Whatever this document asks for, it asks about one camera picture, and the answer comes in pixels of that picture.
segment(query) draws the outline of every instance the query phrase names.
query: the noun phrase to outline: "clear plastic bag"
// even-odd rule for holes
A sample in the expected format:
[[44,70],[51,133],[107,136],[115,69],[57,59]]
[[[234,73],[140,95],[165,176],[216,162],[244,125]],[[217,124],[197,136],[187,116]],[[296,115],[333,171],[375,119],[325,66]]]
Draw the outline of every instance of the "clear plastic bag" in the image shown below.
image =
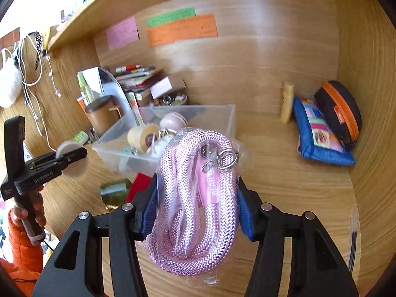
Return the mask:
[[147,238],[160,268],[194,286],[219,282],[217,266],[238,228],[236,192],[246,154],[241,143],[215,131],[185,128],[172,139],[157,168],[157,218]]

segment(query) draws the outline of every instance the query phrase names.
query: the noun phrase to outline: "wooden desk surface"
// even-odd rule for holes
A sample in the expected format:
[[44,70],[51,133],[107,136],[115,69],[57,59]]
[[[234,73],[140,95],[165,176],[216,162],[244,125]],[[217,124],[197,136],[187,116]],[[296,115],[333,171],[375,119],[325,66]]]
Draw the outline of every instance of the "wooden desk surface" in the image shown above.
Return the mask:
[[[278,116],[239,115],[237,138],[250,151],[242,177],[249,189],[260,194],[263,201],[283,212],[301,215],[313,211],[334,240],[341,255],[348,254],[351,206],[356,204],[354,190],[346,167],[307,161],[296,152],[296,123],[284,125]],[[90,169],[79,180],[59,177],[43,192],[48,225],[61,237],[76,216],[84,210],[105,213],[100,200],[101,183],[121,178],[110,172],[96,152],[89,149]],[[290,276],[291,241],[286,240],[285,262],[279,296],[286,296]],[[360,267],[360,229],[353,277]],[[168,274],[152,264],[143,248],[138,248],[139,262],[149,296],[243,296],[255,255],[257,243],[249,242],[239,230],[231,257],[218,268],[222,273],[219,286],[197,288],[186,278]],[[108,240],[103,240],[103,278],[106,293],[112,286]]]

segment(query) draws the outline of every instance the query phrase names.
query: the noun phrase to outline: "pink tag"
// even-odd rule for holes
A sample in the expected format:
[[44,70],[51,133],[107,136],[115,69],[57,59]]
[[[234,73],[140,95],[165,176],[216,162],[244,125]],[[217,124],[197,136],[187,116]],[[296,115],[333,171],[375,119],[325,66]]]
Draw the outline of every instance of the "pink tag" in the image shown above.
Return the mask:
[[199,196],[204,206],[220,202],[221,172],[214,166],[206,173],[202,172],[202,167],[206,162],[206,157],[198,157],[196,169]]
[[139,40],[135,17],[130,17],[106,30],[108,49],[116,49]]

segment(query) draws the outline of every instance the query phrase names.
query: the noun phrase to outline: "orange paper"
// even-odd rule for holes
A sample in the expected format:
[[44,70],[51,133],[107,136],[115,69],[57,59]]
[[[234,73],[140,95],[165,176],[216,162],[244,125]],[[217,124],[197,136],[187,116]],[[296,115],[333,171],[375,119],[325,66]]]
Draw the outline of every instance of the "orange paper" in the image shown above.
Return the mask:
[[214,14],[183,18],[146,29],[150,47],[183,39],[217,37]]

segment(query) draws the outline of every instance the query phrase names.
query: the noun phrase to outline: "green sticky note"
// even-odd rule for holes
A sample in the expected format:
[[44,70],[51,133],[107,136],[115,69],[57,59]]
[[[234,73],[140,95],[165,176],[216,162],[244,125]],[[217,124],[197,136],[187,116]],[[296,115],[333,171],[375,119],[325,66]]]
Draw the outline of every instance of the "green sticky note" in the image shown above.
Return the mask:
[[195,9],[194,8],[187,8],[187,9],[180,9],[168,13],[161,14],[157,17],[153,17],[149,19],[148,27],[155,27],[156,25],[163,25],[164,23],[168,23],[171,21],[194,17],[195,16]]

